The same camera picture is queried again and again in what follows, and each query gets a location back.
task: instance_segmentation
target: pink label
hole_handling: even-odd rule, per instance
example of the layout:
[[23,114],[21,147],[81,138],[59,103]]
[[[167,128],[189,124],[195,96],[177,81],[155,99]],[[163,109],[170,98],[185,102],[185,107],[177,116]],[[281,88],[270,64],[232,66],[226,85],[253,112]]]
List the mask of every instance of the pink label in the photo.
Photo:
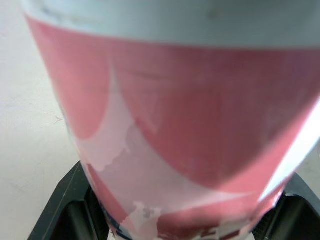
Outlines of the pink label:
[[144,239],[191,239],[270,208],[288,175],[259,198],[319,97],[320,50],[179,46],[29,23],[118,223]]

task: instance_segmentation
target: white background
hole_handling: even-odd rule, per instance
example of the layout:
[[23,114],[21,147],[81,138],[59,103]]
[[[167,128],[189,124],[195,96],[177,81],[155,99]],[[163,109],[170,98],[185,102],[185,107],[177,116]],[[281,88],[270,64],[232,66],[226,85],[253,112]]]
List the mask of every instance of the white background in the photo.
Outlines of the white background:
[[[319,146],[298,170],[320,196]],[[0,239],[26,240],[79,160],[18,0],[0,0]]]

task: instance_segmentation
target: pink can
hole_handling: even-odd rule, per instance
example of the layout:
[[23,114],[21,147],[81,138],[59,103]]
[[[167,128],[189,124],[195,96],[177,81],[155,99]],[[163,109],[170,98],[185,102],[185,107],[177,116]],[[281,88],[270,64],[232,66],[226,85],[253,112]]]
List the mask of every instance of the pink can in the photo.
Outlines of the pink can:
[[240,240],[320,136],[317,0],[22,0],[118,238]]

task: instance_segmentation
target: white curved stripe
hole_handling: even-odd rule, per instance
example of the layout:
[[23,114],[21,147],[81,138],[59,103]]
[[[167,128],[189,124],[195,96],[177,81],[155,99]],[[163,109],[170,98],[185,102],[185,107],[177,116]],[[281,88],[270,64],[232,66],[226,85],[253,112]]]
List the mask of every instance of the white curved stripe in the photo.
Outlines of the white curved stripe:
[[229,48],[320,46],[318,0],[22,0],[57,27],[130,40]]
[[[251,194],[209,189],[169,166],[136,126],[117,82],[113,74],[108,105],[99,130],[88,139],[76,140],[81,152],[88,156],[90,164],[100,172],[99,175],[116,199],[121,201],[128,189],[143,189],[148,194],[144,195],[141,204],[160,208],[162,214],[168,214]],[[139,202],[137,198],[141,195],[128,194],[125,200],[130,203]],[[120,203],[130,212],[125,203]]]
[[320,138],[320,99],[306,120],[300,133],[294,140],[281,164],[266,186],[259,201],[272,193],[304,161],[308,153]]

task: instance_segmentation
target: can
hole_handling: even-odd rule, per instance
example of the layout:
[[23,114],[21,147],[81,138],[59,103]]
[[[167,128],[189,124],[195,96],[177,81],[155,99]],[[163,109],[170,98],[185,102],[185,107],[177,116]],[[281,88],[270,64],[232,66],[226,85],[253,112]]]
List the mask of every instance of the can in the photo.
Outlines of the can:
[[126,240],[240,240],[320,136],[316,0],[22,0]]

